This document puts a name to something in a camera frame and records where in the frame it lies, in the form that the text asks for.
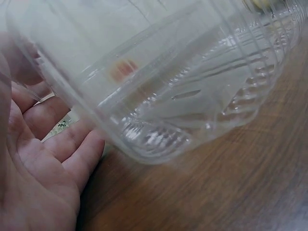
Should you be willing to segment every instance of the yellow object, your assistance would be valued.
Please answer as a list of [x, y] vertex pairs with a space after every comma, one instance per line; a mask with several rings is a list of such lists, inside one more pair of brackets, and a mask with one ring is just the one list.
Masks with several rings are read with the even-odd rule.
[[250, 10], [251, 10], [251, 8], [249, 7], [250, 4], [248, 4], [249, 2], [251, 2], [251, 4], [256, 10], [263, 11], [263, 9], [270, 10], [271, 4], [276, 4], [280, 1], [284, 1], [284, 0], [243, 0], [243, 3]]

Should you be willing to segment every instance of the hand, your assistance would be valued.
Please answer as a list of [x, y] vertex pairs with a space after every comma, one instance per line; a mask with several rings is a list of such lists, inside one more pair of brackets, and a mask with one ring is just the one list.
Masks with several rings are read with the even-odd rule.
[[[12, 72], [7, 48], [13, 45], [6, 41], [6, 66], [22, 79], [22, 69]], [[80, 194], [102, 156], [104, 141], [77, 122], [42, 142], [69, 108], [57, 97], [35, 105], [28, 94], [11, 86], [4, 66], [0, 65], [0, 230], [73, 230]]]

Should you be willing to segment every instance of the wooden table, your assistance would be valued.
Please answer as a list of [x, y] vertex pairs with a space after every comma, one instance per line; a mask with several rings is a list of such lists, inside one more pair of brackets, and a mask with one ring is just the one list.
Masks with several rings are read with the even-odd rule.
[[308, 231], [308, 32], [252, 123], [164, 165], [107, 156], [77, 229]]

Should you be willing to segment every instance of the wood grain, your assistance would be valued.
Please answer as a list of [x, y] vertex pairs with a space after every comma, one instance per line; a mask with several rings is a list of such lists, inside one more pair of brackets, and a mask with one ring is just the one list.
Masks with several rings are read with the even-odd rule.
[[252, 123], [164, 165], [106, 157], [77, 229], [308, 231], [308, 32]]

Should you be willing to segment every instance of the transparent plastic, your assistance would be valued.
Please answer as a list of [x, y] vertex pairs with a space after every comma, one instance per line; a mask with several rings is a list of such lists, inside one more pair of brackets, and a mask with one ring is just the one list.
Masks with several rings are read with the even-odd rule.
[[124, 153], [159, 164], [255, 118], [307, 2], [11, 0], [5, 18], [56, 95]]

